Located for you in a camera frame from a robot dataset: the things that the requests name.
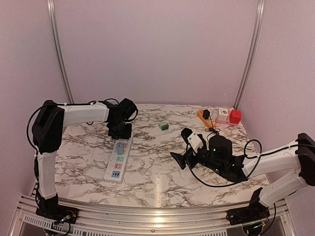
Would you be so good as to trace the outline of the light blue plug adapter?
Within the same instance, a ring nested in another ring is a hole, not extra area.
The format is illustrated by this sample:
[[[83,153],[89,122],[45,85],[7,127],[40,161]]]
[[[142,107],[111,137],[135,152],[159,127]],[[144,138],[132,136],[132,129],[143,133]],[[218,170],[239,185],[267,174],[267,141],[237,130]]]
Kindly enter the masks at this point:
[[[124,154],[124,143],[117,143],[116,144],[116,153],[117,153],[117,155],[123,155]]]

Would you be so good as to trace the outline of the orange power strip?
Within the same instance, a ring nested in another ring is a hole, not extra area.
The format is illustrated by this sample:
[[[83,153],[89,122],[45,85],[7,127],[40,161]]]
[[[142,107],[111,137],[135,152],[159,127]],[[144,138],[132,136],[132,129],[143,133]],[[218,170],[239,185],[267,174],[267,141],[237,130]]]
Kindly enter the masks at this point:
[[[208,129],[216,129],[217,124],[212,120],[210,111],[208,109],[205,110],[198,110],[197,111],[197,116],[199,119],[204,123],[204,125]]]

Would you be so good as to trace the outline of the green plug adapter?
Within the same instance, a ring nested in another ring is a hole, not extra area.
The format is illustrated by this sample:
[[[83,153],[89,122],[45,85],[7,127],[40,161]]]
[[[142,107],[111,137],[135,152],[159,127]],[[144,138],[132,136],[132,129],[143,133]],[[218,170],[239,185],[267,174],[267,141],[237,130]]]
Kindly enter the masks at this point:
[[[158,124],[159,128],[164,131],[169,129],[169,124],[166,121],[162,121]]]

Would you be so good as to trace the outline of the black adapter with cable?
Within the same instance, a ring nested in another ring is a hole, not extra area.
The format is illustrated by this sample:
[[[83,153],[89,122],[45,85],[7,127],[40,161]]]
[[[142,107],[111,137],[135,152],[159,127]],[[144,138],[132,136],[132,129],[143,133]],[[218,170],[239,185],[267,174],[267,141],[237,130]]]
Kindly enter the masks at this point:
[[[202,111],[202,116],[204,124],[206,126],[206,131],[211,132],[213,134],[218,135],[220,133],[220,129],[217,128],[217,124],[211,118],[210,111],[208,109]]]

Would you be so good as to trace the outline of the white pastel power strip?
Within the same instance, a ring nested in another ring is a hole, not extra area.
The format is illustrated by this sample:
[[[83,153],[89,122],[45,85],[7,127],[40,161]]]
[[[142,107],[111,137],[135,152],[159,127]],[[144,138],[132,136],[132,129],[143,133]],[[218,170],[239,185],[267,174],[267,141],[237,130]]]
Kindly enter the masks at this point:
[[[110,159],[107,164],[105,174],[104,174],[105,182],[109,182],[110,184],[113,184],[113,185],[121,184],[123,182],[132,142],[133,142],[133,132],[131,133],[131,138],[128,140],[126,139],[116,140]],[[123,155],[117,155],[116,153],[117,143],[124,143]]]

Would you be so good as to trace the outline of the pink triangular power strip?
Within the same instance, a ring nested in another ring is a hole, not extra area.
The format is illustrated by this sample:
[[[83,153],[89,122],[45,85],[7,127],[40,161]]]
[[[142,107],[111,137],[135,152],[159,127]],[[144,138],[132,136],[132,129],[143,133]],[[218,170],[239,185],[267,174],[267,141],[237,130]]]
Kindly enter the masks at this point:
[[[218,120],[216,118],[215,122],[219,123],[219,124],[226,124],[226,125],[232,125],[232,126],[236,126],[236,125],[239,125],[241,123],[241,122],[239,122],[239,123],[232,123],[232,122],[230,122],[230,118],[227,118],[227,120]]]

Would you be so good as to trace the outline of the white travel adapter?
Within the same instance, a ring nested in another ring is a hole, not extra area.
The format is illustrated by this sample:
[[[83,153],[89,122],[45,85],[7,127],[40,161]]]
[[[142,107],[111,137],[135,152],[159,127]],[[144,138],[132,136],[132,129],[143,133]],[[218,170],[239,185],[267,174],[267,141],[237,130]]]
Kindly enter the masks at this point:
[[[217,114],[217,121],[226,123],[229,117],[229,110],[227,108],[219,108]]]

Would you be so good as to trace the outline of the red cube socket adapter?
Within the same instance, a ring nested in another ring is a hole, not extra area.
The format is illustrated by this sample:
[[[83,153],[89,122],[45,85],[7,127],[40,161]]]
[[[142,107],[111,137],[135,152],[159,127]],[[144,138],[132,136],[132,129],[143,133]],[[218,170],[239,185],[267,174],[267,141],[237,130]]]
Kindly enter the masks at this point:
[[[229,115],[229,122],[238,125],[242,119],[242,112],[240,110],[231,110]]]

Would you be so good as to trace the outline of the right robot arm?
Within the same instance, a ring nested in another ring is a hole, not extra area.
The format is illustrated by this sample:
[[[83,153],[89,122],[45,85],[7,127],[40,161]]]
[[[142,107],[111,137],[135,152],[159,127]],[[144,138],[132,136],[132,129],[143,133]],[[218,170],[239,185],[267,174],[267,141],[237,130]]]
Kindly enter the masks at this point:
[[[186,152],[170,153],[180,168],[193,169],[196,164],[200,164],[228,180],[231,186],[251,177],[289,170],[279,180],[254,191],[251,204],[244,209],[244,216],[248,220],[255,220],[264,208],[278,200],[315,184],[315,142],[306,133],[298,134],[297,139],[286,146],[262,151],[252,157],[245,153],[233,155],[232,142],[221,135],[205,141],[201,134],[184,129],[182,137],[187,145]]]

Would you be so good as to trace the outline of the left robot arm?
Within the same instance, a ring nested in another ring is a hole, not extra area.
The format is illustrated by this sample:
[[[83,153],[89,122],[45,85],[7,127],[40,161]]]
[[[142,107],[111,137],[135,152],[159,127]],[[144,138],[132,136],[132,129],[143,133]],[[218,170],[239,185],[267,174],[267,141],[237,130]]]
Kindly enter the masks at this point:
[[[125,98],[88,103],[59,104],[46,100],[27,123],[26,136],[35,150],[35,202],[52,219],[62,215],[55,190],[55,157],[61,145],[78,143],[95,148],[102,141],[131,138],[132,121],[138,115],[133,101]]]

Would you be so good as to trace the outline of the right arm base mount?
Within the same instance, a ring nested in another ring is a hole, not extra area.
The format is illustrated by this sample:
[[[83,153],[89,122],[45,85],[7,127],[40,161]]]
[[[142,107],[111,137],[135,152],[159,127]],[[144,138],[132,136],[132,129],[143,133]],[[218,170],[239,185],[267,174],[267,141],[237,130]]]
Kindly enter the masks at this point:
[[[270,216],[269,207],[259,202],[259,194],[262,189],[261,187],[253,192],[248,206],[230,209],[226,212],[226,219],[230,225],[248,223]]]

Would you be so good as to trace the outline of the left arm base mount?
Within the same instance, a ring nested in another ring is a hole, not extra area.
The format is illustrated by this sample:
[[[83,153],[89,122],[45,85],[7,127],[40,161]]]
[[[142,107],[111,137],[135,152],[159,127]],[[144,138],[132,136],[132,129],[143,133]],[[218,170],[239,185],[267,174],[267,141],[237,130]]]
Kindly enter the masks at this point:
[[[79,209],[60,205],[57,194],[52,198],[45,199],[39,192],[37,192],[35,194],[35,202],[37,204],[36,215],[60,222],[65,217],[70,216],[68,219],[70,224],[76,223]]]

